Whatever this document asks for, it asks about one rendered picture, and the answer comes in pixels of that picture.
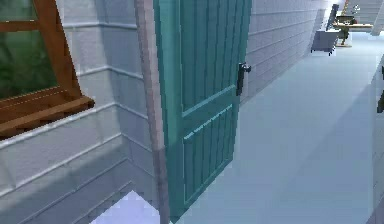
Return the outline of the brown wooden framed window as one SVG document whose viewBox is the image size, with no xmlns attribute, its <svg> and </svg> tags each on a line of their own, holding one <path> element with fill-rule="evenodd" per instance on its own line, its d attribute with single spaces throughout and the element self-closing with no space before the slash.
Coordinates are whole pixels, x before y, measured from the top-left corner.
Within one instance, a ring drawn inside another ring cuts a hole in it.
<svg viewBox="0 0 384 224">
<path fill-rule="evenodd" d="M 90 109 L 56 0 L 0 0 L 0 140 Z"/>
</svg>

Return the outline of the teal panelled room door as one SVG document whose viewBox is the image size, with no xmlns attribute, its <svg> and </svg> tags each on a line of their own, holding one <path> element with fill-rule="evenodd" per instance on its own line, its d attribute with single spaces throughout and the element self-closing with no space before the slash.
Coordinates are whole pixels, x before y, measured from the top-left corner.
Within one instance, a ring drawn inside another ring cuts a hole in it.
<svg viewBox="0 0 384 224">
<path fill-rule="evenodd" d="M 169 219 L 177 222 L 233 159 L 252 0 L 153 4 Z"/>
</svg>

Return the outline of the light wooden round table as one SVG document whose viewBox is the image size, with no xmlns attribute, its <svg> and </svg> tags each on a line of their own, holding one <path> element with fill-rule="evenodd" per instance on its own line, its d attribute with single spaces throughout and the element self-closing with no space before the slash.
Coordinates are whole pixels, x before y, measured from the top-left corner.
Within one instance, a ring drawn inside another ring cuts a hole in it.
<svg viewBox="0 0 384 224">
<path fill-rule="evenodd" d="M 369 29 L 373 27 L 369 23 L 359 23 L 354 16 L 337 16 L 332 25 L 335 29 L 339 29 L 339 39 L 342 42 L 338 44 L 338 47 L 346 47 L 345 41 L 348 39 L 351 28 Z"/>
</svg>

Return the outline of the grey low cabinet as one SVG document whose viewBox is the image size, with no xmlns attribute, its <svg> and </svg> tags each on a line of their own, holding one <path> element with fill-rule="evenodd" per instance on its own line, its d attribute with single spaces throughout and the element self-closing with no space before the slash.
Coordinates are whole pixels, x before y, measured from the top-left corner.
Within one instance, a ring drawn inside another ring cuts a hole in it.
<svg viewBox="0 0 384 224">
<path fill-rule="evenodd" d="M 315 33 L 310 52 L 324 51 L 331 55 L 338 41 L 339 31 L 335 29 L 318 30 Z"/>
</svg>

